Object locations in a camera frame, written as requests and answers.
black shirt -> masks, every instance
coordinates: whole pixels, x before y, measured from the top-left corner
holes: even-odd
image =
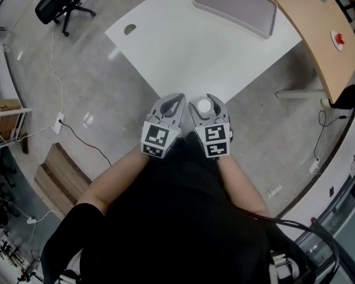
[[[151,160],[105,217],[89,204],[74,207],[42,253],[46,283],[81,249],[85,283],[269,283],[271,244],[294,243],[231,205],[216,162],[191,139]]]

white table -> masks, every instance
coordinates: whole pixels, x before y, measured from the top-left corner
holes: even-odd
[[[280,11],[265,40],[192,1],[146,0],[105,32],[161,97],[211,93],[227,102],[301,41]],[[129,24],[137,28],[125,35]]]

table leg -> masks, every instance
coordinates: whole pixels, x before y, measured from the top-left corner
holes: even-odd
[[[308,99],[308,98],[327,98],[324,89],[308,89],[304,91],[280,91],[277,92],[276,97],[278,99]]]

gray tray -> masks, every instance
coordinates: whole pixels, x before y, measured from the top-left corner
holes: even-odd
[[[273,0],[193,0],[204,11],[237,23],[268,39],[272,36],[277,12]]]

cardboard box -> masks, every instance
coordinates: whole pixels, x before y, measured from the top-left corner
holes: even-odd
[[[18,99],[0,100],[0,111],[13,111],[15,109],[21,109],[21,108],[22,106]],[[17,121],[18,121],[18,115],[0,117],[0,133],[4,133],[7,136],[9,132],[10,135],[11,130],[16,128]]]

